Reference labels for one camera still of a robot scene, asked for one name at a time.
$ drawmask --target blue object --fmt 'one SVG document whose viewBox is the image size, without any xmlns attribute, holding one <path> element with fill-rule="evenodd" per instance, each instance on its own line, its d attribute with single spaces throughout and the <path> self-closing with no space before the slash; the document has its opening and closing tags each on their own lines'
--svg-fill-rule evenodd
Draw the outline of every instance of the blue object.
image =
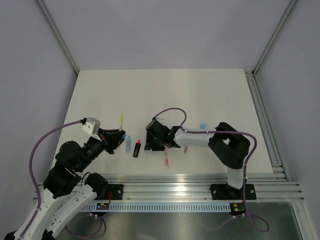
<svg viewBox="0 0 320 240">
<path fill-rule="evenodd" d="M 125 153 L 126 154 L 131 153 L 131 137 L 129 135 L 125 140 Z"/>
<path fill-rule="evenodd" d="M 200 129 L 205 129 L 206 128 L 206 123 L 205 122 L 202 122 L 201 124 L 200 124 Z"/>
</svg>

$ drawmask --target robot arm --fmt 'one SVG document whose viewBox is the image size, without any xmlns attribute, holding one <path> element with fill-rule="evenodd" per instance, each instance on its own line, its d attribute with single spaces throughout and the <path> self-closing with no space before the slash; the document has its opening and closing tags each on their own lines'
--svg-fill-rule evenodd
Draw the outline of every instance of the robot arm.
<svg viewBox="0 0 320 240">
<path fill-rule="evenodd" d="M 90 138 L 83 147 L 80 147 L 75 141 L 65 142 L 59 149 L 59 153 L 55 156 L 56 163 L 49 171 L 47 178 L 43 183 L 43 191 L 41 193 L 41 207 L 37 205 L 30 213 L 24 224 L 15 232 L 8 233 L 5 240 L 41 240 L 43 234 L 48 228 L 54 230 L 55 236 L 67 221 L 71 219 L 83 205 L 97 195 L 107 192 L 108 182 L 97 173 L 91 174 L 91 177 L 86 180 L 87 185 L 81 188 L 80 193 L 76 193 L 63 209 L 65 212 L 55 212 L 64 200 L 67 199 L 74 187 L 79 183 L 81 177 L 77 173 L 82 173 L 84 169 L 101 154 L 103 151 L 109 154 L 114 154 L 114 150 L 118 147 L 123 135 L 126 133 L 123 130 L 104 130 L 100 128 L 100 122 L 95 118 L 87 118 L 83 123 L 83 130 L 90 134 Z M 73 208 L 68 208 L 73 201 Z M 53 218 L 56 214 L 60 215 L 61 222 L 56 222 L 58 218 Z"/>
<path fill-rule="evenodd" d="M 234 189 L 241 189 L 244 182 L 244 159 L 249 153 L 250 141 L 241 134 L 215 134 L 212 131 L 236 132 L 229 124 L 221 122 L 215 129 L 207 129 L 207 133 L 193 134 L 199 129 L 171 129 L 162 125 L 155 118 L 147 125 L 147 143 L 145 150 L 163 151 L 167 148 L 203 147 L 210 148 L 227 166 L 227 184 Z"/>
</svg>

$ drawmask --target black mounting plate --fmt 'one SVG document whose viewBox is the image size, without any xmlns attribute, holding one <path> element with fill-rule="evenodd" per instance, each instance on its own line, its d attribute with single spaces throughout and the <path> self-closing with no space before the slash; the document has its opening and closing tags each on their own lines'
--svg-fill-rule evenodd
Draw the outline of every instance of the black mounting plate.
<svg viewBox="0 0 320 240">
<path fill-rule="evenodd" d="M 112 193 L 112 200 L 122 200 L 122 196 L 124 194 L 124 185 L 123 184 L 108 184 L 108 188 L 106 194 L 95 200 L 109 200 L 108 192 Z"/>
<path fill-rule="evenodd" d="M 222 184 L 211 184 L 210 191 L 212 195 L 212 200 L 238 200 L 243 201 L 243 189 L 231 188 L 225 183 Z M 253 184 L 245 185 L 245 199 L 246 200 L 256 200 L 256 190 Z"/>
</svg>

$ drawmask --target perforated metal strip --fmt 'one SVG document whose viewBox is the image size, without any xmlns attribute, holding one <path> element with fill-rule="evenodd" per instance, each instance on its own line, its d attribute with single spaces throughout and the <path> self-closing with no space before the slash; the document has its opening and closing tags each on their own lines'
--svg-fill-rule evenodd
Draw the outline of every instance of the perforated metal strip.
<svg viewBox="0 0 320 240">
<path fill-rule="evenodd" d="M 218 203 L 120 203 L 110 204 L 109 209 L 97 209 L 97 202 L 87 204 L 81 212 L 122 212 L 122 213 L 228 213 L 230 204 L 227 202 Z"/>
</svg>

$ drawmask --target reflective metal surface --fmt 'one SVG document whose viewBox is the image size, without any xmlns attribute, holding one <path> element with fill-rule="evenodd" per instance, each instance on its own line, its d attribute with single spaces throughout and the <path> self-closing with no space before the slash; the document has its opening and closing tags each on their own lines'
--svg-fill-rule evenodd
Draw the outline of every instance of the reflective metal surface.
<svg viewBox="0 0 320 240">
<path fill-rule="evenodd" d="M 250 203 L 251 213 L 260 215 L 270 224 L 270 232 L 261 233 L 253 228 L 249 219 L 230 221 L 228 213 L 107 213 L 106 233 L 97 240 L 301 240 L 302 236 L 290 203 Z M 85 213 L 79 213 L 75 219 Z M 256 222 L 261 228 L 265 226 Z M 80 235 L 92 234 L 99 221 L 92 217 L 69 223 L 70 229 Z M 63 231 L 56 240 L 76 240 Z"/>
</svg>

